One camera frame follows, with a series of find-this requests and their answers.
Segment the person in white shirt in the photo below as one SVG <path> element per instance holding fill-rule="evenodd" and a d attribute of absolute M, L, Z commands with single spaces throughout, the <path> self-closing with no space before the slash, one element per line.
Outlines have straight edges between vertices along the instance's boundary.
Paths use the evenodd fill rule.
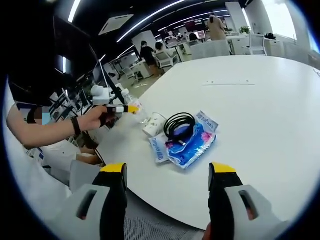
<path fill-rule="evenodd" d="M 107 113 L 107 108 L 97 106 L 86 115 L 77 117 L 80 131 L 99 128 L 99 118 L 103 113 Z M 47 125 L 27 124 L 7 84 L 2 127 L 7 158 L 20 192 L 41 220 L 54 217 L 72 193 L 66 185 L 51 177 L 35 159 L 28 157 L 23 145 L 37 148 L 58 143 L 75 135 L 73 122 L 67 119 Z"/>
<path fill-rule="evenodd" d="M 173 58 L 177 54 L 175 49 L 168 49 L 161 42 L 155 44 L 155 49 L 157 53 L 165 52 L 170 58 Z"/>
<path fill-rule="evenodd" d="M 26 122 L 28 124 L 42 125 L 42 107 L 33 107 L 27 115 Z M 78 148 L 65 139 L 55 144 L 41 147 L 41 150 L 46 164 L 67 173 L 70 173 L 71 163 L 74 160 L 91 165 L 102 163 L 93 149 Z"/>

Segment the white table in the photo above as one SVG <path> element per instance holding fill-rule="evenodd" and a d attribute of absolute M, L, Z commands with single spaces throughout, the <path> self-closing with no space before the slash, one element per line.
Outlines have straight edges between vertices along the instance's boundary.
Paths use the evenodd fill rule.
<path fill-rule="evenodd" d="M 249 35 L 240 34 L 238 36 L 227 36 L 226 39 L 227 40 L 234 40 L 234 39 L 245 39 L 248 37 L 249 37 Z"/>
<path fill-rule="evenodd" d="M 255 85 L 203 86 L 214 79 Z M 283 221 L 297 217 L 310 200 L 320 173 L 320 77 L 312 67 L 269 56 L 193 60 L 174 66 L 140 100 L 148 113 L 168 118 L 202 110 L 219 123 L 215 144 L 186 171 L 155 164 L 131 115 L 103 139 L 103 157 L 126 162 L 129 189 L 157 210 L 204 230 L 210 162 L 234 167 Z"/>

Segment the black cable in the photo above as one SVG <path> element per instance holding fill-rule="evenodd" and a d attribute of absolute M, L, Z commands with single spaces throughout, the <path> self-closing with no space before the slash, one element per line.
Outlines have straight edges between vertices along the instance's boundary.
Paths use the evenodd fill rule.
<path fill-rule="evenodd" d="M 187 128 L 180 134 L 175 134 L 175 131 L 185 125 Z M 187 113 L 181 112 L 170 117 L 164 124 L 163 131 L 169 141 L 185 144 L 185 140 L 194 134 L 194 126 L 196 125 L 195 118 Z"/>

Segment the person in black shirt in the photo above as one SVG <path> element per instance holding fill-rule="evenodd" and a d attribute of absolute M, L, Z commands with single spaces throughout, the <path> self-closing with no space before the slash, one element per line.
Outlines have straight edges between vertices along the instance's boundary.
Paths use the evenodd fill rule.
<path fill-rule="evenodd" d="M 151 72 L 156 77 L 159 76 L 159 71 L 157 67 L 157 62 L 152 53 L 155 51 L 148 46 L 148 43 L 146 41 L 141 42 L 141 51 L 140 55 L 142 58 L 144 58 L 146 64 L 149 66 Z"/>

